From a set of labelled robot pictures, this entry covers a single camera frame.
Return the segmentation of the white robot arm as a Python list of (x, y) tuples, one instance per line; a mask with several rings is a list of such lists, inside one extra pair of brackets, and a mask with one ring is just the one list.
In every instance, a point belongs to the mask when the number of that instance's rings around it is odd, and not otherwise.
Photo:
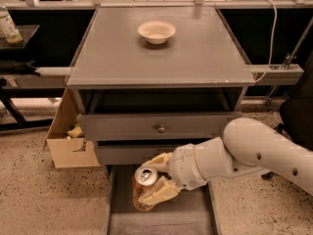
[(223, 135), (200, 144), (187, 144), (142, 164), (166, 173), (139, 196), (146, 210), (194, 190), (212, 178), (234, 178), (262, 169), (273, 171), (313, 194), (313, 155), (264, 123), (247, 117), (230, 121)]

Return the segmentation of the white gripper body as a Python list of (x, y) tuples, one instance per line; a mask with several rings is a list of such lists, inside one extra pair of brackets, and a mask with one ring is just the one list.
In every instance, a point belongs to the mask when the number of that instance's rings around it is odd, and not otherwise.
[(174, 150), (168, 162), (168, 175), (181, 189), (189, 191), (207, 183), (198, 169), (193, 144), (180, 146)]

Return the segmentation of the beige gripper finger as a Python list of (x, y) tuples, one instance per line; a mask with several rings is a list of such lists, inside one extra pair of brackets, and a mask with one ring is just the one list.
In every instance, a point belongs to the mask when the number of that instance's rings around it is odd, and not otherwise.
[(180, 192), (180, 187), (172, 179), (162, 176), (153, 186), (141, 193), (138, 201), (144, 206), (154, 206), (175, 198)]
[(158, 172), (169, 172), (169, 161), (171, 157), (171, 153), (162, 153), (143, 163), (143, 166), (152, 167)]

